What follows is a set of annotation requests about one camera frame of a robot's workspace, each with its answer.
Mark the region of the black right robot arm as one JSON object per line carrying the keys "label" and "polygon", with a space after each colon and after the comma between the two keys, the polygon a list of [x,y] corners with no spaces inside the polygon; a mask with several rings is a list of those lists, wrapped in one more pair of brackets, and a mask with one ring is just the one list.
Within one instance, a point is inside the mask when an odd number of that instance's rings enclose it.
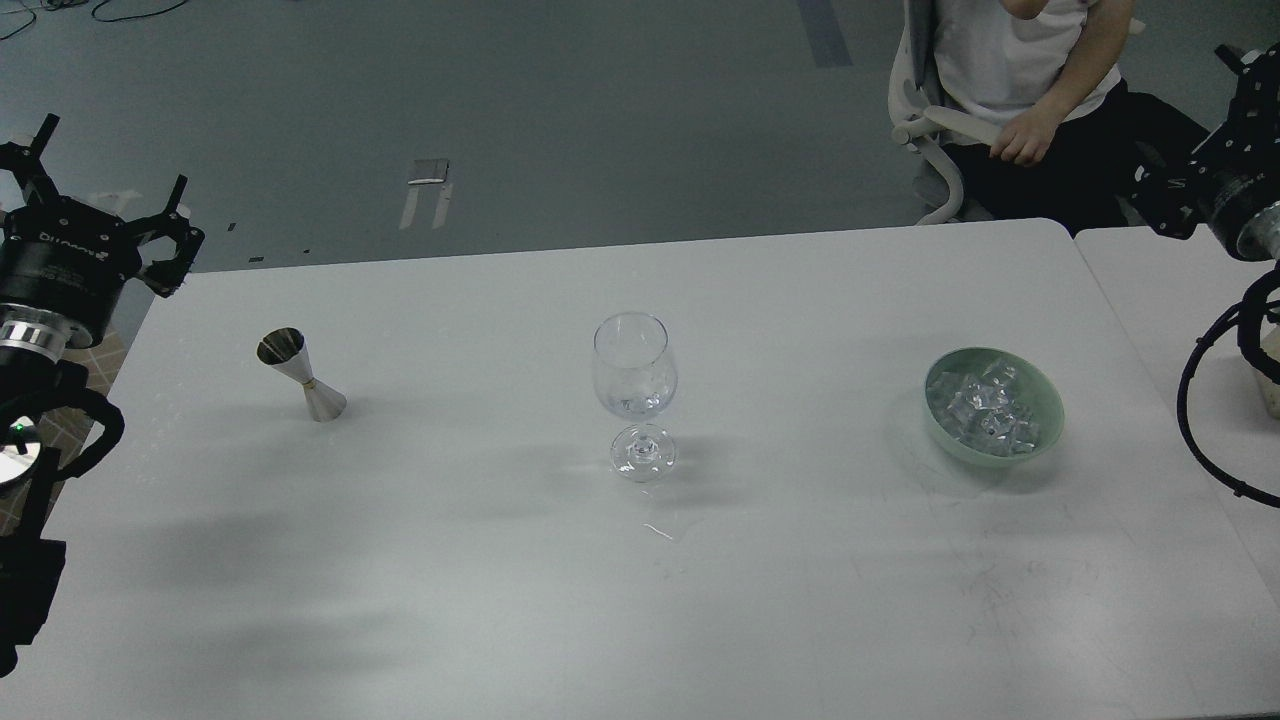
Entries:
{"label": "black right robot arm", "polygon": [[1222,45],[1236,87],[1222,123],[1181,163],[1149,163],[1132,201],[1157,234],[1213,237],[1239,299],[1196,340],[1174,413],[1193,459],[1229,495],[1277,506],[1277,49]]}

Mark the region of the person left hand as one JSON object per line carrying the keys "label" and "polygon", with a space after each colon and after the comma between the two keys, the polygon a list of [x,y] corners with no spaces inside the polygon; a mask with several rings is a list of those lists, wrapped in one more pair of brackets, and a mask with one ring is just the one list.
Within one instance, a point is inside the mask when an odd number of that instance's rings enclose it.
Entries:
{"label": "person left hand", "polygon": [[1037,167],[1048,154],[1062,115],[1039,104],[1014,117],[989,146],[988,158],[1014,164]]}

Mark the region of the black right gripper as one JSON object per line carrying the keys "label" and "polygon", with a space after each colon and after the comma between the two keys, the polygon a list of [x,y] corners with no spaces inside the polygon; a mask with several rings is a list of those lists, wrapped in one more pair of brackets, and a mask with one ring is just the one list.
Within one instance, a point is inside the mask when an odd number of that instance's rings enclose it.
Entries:
{"label": "black right gripper", "polygon": [[1206,224],[1245,263],[1279,260],[1279,42],[1216,58],[1236,77],[1222,124],[1192,154],[1189,179],[1165,168],[1134,170],[1130,205],[1157,234],[1189,240]]}

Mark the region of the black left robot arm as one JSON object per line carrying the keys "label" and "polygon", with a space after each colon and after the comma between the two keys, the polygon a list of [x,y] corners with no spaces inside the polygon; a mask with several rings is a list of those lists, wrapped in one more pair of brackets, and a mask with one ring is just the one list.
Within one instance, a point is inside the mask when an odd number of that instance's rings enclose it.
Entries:
{"label": "black left robot arm", "polygon": [[54,487],[96,468],[125,429],[122,410],[67,355],[102,343],[131,281],[173,296],[205,240],[180,205],[184,176],[161,211],[133,220],[64,195],[42,164],[58,123],[50,114],[1,151],[23,200],[3,215],[3,495],[26,496],[1,541],[4,674],[47,621],[65,568],[65,543],[42,536]]}

